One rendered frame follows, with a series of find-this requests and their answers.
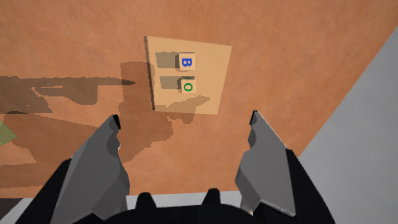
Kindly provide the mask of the tan flat mat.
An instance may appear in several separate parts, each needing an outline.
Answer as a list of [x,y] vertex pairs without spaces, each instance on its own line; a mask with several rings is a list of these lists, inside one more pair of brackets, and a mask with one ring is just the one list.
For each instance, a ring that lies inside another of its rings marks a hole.
[[[155,111],[217,115],[232,46],[147,36]],[[195,53],[195,71],[180,71],[180,52]],[[195,94],[181,93],[195,76]]]

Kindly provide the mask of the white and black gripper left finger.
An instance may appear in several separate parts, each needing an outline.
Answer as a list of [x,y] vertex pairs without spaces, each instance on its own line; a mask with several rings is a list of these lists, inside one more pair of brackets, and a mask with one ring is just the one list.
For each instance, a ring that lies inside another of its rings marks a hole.
[[128,210],[130,182],[116,137],[120,129],[118,115],[108,117],[60,164],[15,224],[99,224]]

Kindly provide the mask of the wooden letter block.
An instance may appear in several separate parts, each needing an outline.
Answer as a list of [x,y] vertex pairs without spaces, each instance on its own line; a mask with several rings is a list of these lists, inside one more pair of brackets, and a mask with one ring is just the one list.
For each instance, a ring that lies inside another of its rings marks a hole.
[[195,94],[196,81],[195,76],[182,76],[181,78],[181,93],[182,94]]
[[180,71],[195,71],[195,53],[194,52],[180,52],[179,69]]

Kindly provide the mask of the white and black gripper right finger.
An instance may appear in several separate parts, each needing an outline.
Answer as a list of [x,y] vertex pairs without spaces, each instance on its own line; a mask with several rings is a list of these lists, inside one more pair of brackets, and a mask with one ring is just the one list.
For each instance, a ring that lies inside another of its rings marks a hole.
[[240,208],[263,224],[336,224],[326,203],[299,162],[272,127],[253,110],[235,183]]

